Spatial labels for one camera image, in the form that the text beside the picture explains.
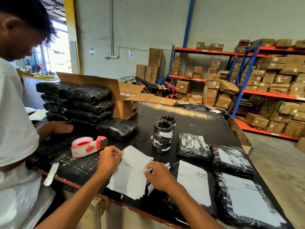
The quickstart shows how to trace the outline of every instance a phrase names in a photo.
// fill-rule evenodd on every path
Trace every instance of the person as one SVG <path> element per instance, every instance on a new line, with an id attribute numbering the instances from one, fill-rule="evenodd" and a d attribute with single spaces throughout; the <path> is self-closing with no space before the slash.
<path id="1" fill-rule="evenodd" d="M 101 151 L 96 172 L 90 180 L 35 229 L 75 229 L 100 187 L 116 171 L 123 154 L 124 151 L 115 146 L 108 146 Z M 145 171 L 147 179 L 156 189 L 166 192 L 177 203 L 190 228 L 222 228 L 177 182 L 163 163 L 151 162 L 146 166 L 146 169 L 149 168 L 152 168 L 154 174 Z"/>
<path id="2" fill-rule="evenodd" d="M 32 48 L 56 36 L 39 0 L 1 0 L 0 4 L 0 228 L 32 229 L 52 203 L 54 191 L 25 160 L 51 134 L 70 133 L 66 122 L 35 129 L 22 102 L 22 85 L 8 61 L 32 55 Z"/>

